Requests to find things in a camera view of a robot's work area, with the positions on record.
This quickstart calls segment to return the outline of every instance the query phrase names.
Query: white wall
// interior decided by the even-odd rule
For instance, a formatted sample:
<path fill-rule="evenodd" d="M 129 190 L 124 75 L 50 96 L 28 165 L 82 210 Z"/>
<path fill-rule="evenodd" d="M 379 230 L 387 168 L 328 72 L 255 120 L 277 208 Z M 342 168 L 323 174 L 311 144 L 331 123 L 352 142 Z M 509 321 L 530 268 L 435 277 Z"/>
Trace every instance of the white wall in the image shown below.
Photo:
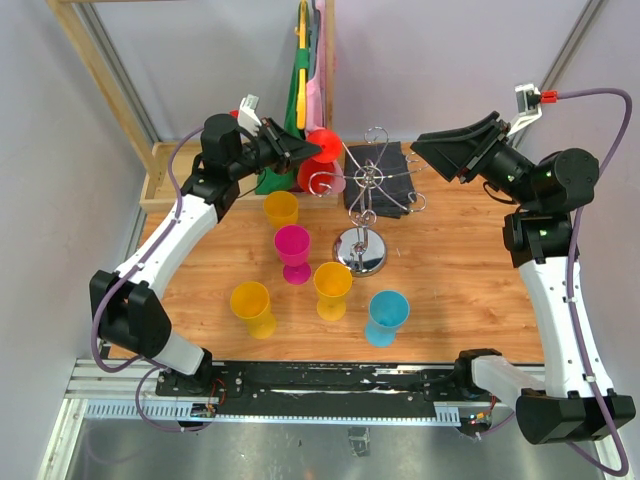
<path fill-rule="evenodd" d="M 516 113 L 513 87 L 540 81 L 586 0 L 336 0 L 335 127 L 360 139 L 461 127 Z M 284 116 L 298 0 L 101 4 L 103 23 L 164 139 L 247 92 Z"/>
<path fill-rule="evenodd" d="M 0 476 L 35 477 L 88 284 L 123 254 L 142 169 L 43 0 L 0 2 Z"/>
<path fill-rule="evenodd" d="M 581 227 L 582 283 L 600 354 L 619 393 L 640 408 L 640 4 L 608 2 L 558 91 L 620 87 L 634 99 L 635 114 L 616 156 L 585 209 Z M 521 150 L 530 158 L 581 147 L 604 158 L 618 132 L 623 101 L 613 96 L 549 105 Z M 640 420 L 622 430 L 636 474 L 640 471 Z"/>

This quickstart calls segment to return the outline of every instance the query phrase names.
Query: blue cup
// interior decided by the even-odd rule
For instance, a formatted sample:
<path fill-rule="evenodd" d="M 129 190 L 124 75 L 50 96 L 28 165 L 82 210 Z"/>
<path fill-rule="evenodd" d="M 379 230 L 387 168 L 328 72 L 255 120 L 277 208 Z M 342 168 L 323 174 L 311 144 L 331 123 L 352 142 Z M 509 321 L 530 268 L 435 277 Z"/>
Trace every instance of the blue cup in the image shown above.
<path fill-rule="evenodd" d="M 364 329 L 367 340 L 374 347 L 388 347 L 396 332 L 409 318 L 409 301 L 393 290 L 377 293 L 369 304 L 369 322 Z"/>

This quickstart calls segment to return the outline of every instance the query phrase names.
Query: pink cup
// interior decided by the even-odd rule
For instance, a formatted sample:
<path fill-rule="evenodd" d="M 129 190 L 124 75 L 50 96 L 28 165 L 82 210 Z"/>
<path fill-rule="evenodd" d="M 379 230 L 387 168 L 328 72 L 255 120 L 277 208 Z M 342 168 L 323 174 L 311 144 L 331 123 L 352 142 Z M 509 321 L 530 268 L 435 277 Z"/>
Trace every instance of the pink cup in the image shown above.
<path fill-rule="evenodd" d="M 273 239 L 280 260 L 284 263 L 282 275 L 293 285 L 302 285 L 311 278 L 307 263 L 311 253 L 311 235 L 300 225 L 287 225 Z"/>

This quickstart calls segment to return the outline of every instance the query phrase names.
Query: yellow cup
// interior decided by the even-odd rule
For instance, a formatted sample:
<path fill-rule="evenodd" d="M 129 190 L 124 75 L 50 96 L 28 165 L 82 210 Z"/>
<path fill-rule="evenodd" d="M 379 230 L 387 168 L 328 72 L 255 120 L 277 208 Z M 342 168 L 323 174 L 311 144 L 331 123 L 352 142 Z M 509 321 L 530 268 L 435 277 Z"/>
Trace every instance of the yellow cup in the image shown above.
<path fill-rule="evenodd" d="M 244 320 L 249 335 L 259 340 L 269 338 L 276 331 L 276 317 L 271 313 L 267 287 L 258 282 L 238 285 L 231 294 L 231 310 Z"/>
<path fill-rule="evenodd" d="M 337 262 L 324 263 L 313 276 L 313 285 L 318 294 L 316 310 L 320 318 L 335 322 L 347 312 L 347 293 L 351 290 L 351 270 Z"/>
<path fill-rule="evenodd" d="M 264 213 L 273 228 L 295 225 L 298 221 L 298 199 L 289 192 L 273 192 L 264 199 Z"/>

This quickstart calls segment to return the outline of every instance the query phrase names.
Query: yellow object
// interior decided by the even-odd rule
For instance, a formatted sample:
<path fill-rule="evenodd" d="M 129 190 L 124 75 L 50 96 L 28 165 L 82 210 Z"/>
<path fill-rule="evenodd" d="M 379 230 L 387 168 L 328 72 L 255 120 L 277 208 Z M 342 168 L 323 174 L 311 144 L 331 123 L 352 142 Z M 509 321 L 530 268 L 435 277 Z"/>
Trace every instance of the yellow object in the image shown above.
<path fill-rule="evenodd" d="M 300 2 L 298 18 L 298 48 L 307 48 L 307 0 Z M 304 130 L 307 124 L 307 69 L 301 68 L 298 74 L 298 101 L 296 102 L 296 127 Z"/>
<path fill-rule="evenodd" d="M 351 270 L 337 262 L 320 265 L 313 276 L 318 294 L 316 310 L 320 318 L 328 322 L 340 320 L 347 312 L 345 299 L 351 290 Z"/>
<path fill-rule="evenodd" d="M 273 228 L 295 225 L 298 221 L 298 199 L 289 192 L 273 192 L 264 199 L 264 213 Z"/>
<path fill-rule="evenodd" d="M 231 294 L 231 310 L 236 317 L 245 321 L 253 338 L 269 338 L 276 331 L 276 317 L 271 313 L 269 291 L 261 283 L 238 285 Z"/>

